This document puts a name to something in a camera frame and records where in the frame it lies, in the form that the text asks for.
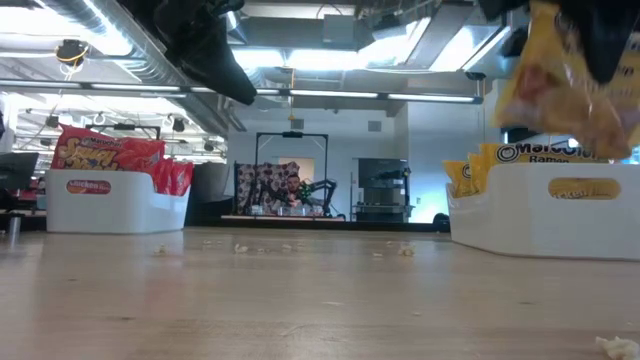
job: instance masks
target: yellow snack bag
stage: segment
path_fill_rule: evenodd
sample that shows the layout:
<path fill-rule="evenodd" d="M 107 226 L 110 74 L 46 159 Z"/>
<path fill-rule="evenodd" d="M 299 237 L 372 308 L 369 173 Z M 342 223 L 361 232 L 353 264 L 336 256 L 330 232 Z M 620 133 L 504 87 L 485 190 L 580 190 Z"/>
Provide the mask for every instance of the yellow snack bag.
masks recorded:
<path fill-rule="evenodd" d="M 599 84 L 588 70 L 575 24 L 558 5 L 531 1 L 531 18 L 494 125 L 571 134 L 599 158 L 629 157 L 640 141 L 640 34 L 631 34 L 612 80 Z"/>
<path fill-rule="evenodd" d="M 539 144 L 481 144 L 482 166 L 472 168 L 474 184 L 478 191 L 483 193 L 487 189 L 487 176 L 493 166 L 511 163 L 593 163 L 606 162 L 596 159 L 593 153 L 581 148 L 556 148 Z"/>
<path fill-rule="evenodd" d="M 465 161 L 443 161 L 444 170 L 453 184 L 453 197 L 469 196 L 471 191 L 471 173 L 469 164 Z"/>
<path fill-rule="evenodd" d="M 469 153 L 469 167 L 471 168 L 471 189 L 474 194 L 480 193 L 480 189 L 485 189 L 486 172 L 484 172 L 484 159 L 481 154 Z"/>

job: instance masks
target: white plastic storage bin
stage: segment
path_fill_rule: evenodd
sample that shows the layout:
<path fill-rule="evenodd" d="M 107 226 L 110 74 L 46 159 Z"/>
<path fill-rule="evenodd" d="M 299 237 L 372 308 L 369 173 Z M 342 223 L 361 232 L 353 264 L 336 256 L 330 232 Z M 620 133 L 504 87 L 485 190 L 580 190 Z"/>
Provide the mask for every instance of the white plastic storage bin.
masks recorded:
<path fill-rule="evenodd" d="M 184 227 L 184 196 L 157 194 L 139 172 L 49 170 L 47 231 L 144 234 Z"/>
<path fill-rule="evenodd" d="M 613 200 L 551 197 L 555 178 L 616 180 Z M 454 199 L 453 241 L 516 256 L 640 260 L 640 166 L 505 164 L 491 168 L 484 194 Z"/>

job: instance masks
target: wooden table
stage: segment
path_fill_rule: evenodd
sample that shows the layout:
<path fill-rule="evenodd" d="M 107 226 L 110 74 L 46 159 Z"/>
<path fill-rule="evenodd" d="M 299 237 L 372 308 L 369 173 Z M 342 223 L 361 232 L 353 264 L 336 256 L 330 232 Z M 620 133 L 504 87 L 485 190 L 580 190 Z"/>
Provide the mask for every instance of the wooden table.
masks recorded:
<path fill-rule="evenodd" d="M 515 259 L 430 239 L 446 240 L 24 234 L 0 244 L 0 359 L 599 360 L 596 335 L 640 339 L 639 264 Z M 415 257 L 397 255 L 403 240 Z M 154 255 L 161 244 L 168 254 Z"/>

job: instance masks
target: snack bag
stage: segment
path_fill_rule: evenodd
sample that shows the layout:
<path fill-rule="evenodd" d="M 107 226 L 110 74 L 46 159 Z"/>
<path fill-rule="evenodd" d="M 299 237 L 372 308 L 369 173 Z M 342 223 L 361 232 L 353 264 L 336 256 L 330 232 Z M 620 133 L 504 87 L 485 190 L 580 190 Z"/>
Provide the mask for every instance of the snack bag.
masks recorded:
<path fill-rule="evenodd" d="M 171 173 L 173 171 L 173 159 L 162 159 L 156 165 L 153 175 L 153 186 L 158 194 L 171 194 Z"/>
<path fill-rule="evenodd" d="M 472 195 L 469 164 L 465 161 L 443 161 L 442 163 L 453 184 L 453 197 L 459 198 Z"/>
<path fill-rule="evenodd" d="M 486 176 L 480 176 L 484 173 L 484 161 L 482 155 L 469 153 L 469 168 L 471 169 L 471 189 L 474 194 L 480 193 L 480 189 L 484 189 L 486 184 Z"/>
<path fill-rule="evenodd" d="M 60 125 L 52 169 L 140 171 L 154 176 L 164 141 L 113 138 L 89 129 Z"/>
<path fill-rule="evenodd" d="M 631 34 L 616 74 L 601 85 L 589 73 L 575 25 L 558 5 L 531 1 L 531 17 L 529 39 L 496 105 L 494 125 L 571 134 L 599 158 L 629 157 L 640 140 L 640 34 Z"/>
<path fill-rule="evenodd" d="M 184 196 L 193 179 L 193 163 L 173 163 L 171 169 L 171 195 Z"/>
<path fill-rule="evenodd" d="M 596 159 L 593 153 L 581 148 L 556 148 L 548 145 L 538 144 L 481 144 L 481 162 L 482 167 L 472 169 L 475 177 L 478 175 L 477 185 L 480 192 L 487 189 L 487 176 L 489 170 L 493 166 L 511 163 L 594 163 L 608 162 L 607 160 Z M 595 180 L 600 179 L 581 179 L 575 181 L 574 178 L 566 179 L 559 182 L 549 191 L 551 196 L 558 198 L 571 198 L 571 193 L 581 193 L 583 198 L 589 194 L 602 195 L 603 192 L 612 194 L 614 191 L 608 185 L 604 188 L 601 183 Z"/>

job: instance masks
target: desk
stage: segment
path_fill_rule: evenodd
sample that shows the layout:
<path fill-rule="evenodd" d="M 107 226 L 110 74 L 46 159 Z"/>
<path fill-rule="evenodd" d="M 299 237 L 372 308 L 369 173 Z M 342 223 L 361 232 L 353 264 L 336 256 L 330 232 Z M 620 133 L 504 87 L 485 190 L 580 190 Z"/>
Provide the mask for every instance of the desk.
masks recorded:
<path fill-rule="evenodd" d="M 640 339 L 636 263 L 430 240 L 443 239 L 24 233 L 0 246 L 0 359 L 602 360 L 595 336 Z M 401 241 L 415 257 L 397 255 Z"/>

